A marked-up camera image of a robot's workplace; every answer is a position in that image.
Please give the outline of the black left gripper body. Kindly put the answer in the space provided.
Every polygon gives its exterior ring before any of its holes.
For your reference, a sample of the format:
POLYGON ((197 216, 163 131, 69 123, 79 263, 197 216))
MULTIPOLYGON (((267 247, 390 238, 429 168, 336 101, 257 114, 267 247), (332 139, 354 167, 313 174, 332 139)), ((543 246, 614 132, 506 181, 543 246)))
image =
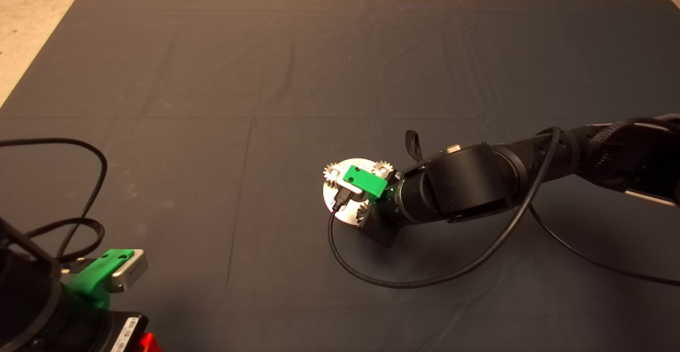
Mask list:
POLYGON ((92 318, 69 320, 64 351, 141 351, 138 344, 149 319, 139 312, 98 311, 92 318))

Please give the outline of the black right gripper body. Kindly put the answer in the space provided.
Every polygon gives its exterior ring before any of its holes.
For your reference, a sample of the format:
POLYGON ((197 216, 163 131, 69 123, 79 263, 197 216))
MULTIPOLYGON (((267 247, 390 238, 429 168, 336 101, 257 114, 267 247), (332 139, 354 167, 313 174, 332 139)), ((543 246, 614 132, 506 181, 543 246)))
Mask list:
POLYGON ((361 231, 385 248, 391 248, 404 226, 398 198, 400 188, 389 186, 380 198, 371 198, 361 209, 361 231))

